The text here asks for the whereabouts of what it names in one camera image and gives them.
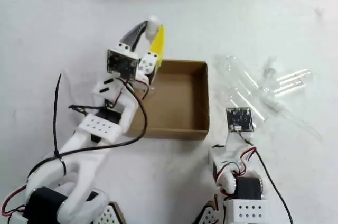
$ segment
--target white plastic bracket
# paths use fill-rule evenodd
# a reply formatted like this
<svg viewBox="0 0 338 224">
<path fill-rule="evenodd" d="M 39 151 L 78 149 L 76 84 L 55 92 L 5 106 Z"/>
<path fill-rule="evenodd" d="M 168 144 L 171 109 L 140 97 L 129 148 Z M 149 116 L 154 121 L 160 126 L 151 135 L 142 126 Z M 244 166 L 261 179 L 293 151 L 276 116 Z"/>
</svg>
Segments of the white plastic bracket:
<svg viewBox="0 0 338 224">
<path fill-rule="evenodd" d="M 158 55 L 154 52 L 148 52 L 146 55 L 143 56 L 141 59 L 138 69 L 143 72 L 145 75 L 151 74 L 157 64 Z"/>
<path fill-rule="evenodd" d="M 79 128 L 111 143 L 113 143 L 122 134 L 122 129 L 118 124 L 112 123 L 93 114 L 88 114 L 79 125 Z"/>
<path fill-rule="evenodd" d="M 199 221 L 199 224 L 214 224 L 217 222 L 218 218 L 216 212 L 212 207 L 205 208 L 202 217 Z"/>
<path fill-rule="evenodd" d="M 94 224 L 122 224 L 112 206 L 106 206 L 103 213 L 94 220 Z"/>
<path fill-rule="evenodd" d="M 227 200 L 227 223 L 267 223 L 267 200 Z"/>
</svg>

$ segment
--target open cardboard box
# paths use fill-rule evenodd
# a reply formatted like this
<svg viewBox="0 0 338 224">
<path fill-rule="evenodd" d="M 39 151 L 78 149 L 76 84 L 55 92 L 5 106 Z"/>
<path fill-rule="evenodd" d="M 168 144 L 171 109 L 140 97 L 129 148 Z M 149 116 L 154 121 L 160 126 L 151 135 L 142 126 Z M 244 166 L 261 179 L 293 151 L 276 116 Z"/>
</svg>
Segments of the open cardboard box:
<svg viewBox="0 0 338 224">
<path fill-rule="evenodd" d="M 205 62 L 163 60 L 143 101 L 148 114 L 145 137 L 205 139 L 209 131 L 208 67 Z M 144 117 L 138 109 L 128 136 L 142 131 Z"/>
</svg>

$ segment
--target white table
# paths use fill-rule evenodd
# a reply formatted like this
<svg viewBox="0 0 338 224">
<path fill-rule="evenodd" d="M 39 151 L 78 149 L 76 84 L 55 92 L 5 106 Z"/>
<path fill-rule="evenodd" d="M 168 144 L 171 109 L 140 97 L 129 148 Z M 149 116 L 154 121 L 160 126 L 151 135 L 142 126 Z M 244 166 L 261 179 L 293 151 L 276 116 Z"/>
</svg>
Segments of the white table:
<svg viewBox="0 0 338 224">
<path fill-rule="evenodd" d="M 310 68 L 316 81 L 287 107 L 322 134 L 319 142 L 285 119 L 271 119 L 255 143 L 295 223 L 336 223 L 338 0 L 0 0 L 0 198 L 25 182 L 51 152 L 54 88 L 63 72 L 57 122 L 61 145 L 90 104 L 108 48 L 150 15 L 166 26 L 165 57 L 209 64 L 210 133 L 204 142 L 143 139 L 111 151 L 97 187 L 128 223 L 191 223 L 212 197 L 208 147 L 224 142 L 215 97 L 215 55 L 235 55 L 260 72 L 270 55 L 285 68 Z M 288 223 L 269 189 L 271 223 Z M 19 198 L 13 200 L 15 206 Z"/>
</svg>

